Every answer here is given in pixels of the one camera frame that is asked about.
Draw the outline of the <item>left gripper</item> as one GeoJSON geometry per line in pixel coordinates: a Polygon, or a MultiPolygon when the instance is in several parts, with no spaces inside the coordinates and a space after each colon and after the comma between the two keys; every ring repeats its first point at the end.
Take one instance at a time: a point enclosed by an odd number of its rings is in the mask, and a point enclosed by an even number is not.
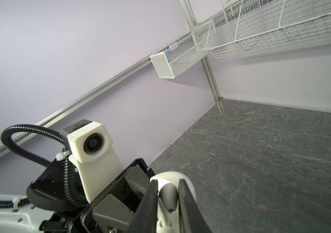
{"type": "Polygon", "coordinates": [[[86,207],[52,215],[40,225],[43,233],[124,233],[155,173],[137,158],[86,207]]]}

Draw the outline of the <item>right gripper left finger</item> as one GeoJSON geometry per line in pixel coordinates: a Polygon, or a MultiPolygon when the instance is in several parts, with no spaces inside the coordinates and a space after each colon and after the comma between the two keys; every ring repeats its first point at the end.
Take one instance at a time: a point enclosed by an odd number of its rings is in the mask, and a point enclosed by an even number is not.
{"type": "Polygon", "coordinates": [[[155,233],[158,209],[158,181],[152,180],[130,223],[128,233],[155,233]]]}

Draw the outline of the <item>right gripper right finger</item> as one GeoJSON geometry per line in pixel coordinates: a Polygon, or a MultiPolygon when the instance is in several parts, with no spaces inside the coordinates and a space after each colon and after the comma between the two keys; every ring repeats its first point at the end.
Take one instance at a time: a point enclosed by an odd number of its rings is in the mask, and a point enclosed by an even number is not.
{"type": "Polygon", "coordinates": [[[185,179],[178,184],[179,231],[180,233],[211,233],[185,179]]]}

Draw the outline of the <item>white earbud charging case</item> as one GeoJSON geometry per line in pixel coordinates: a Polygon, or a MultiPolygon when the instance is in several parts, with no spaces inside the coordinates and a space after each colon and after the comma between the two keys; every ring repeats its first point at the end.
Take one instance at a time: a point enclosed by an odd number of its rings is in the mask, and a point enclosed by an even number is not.
{"type": "Polygon", "coordinates": [[[178,186],[180,179],[186,181],[193,199],[196,200],[195,188],[186,175],[176,171],[167,171],[151,177],[151,181],[158,181],[156,223],[156,231],[158,233],[178,233],[180,231],[178,206],[178,186]]]}

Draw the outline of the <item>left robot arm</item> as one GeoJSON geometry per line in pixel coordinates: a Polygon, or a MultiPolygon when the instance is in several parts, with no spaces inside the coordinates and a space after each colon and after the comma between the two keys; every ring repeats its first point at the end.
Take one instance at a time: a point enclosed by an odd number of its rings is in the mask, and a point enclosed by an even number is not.
{"type": "Polygon", "coordinates": [[[124,168],[106,128],[81,120],[60,132],[30,124],[1,134],[13,153],[45,167],[26,197],[0,199],[0,230],[41,233],[124,233],[154,171],[141,158],[124,168]],[[42,135],[63,144],[53,161],[16,144],[15,133],[42,135]]]}

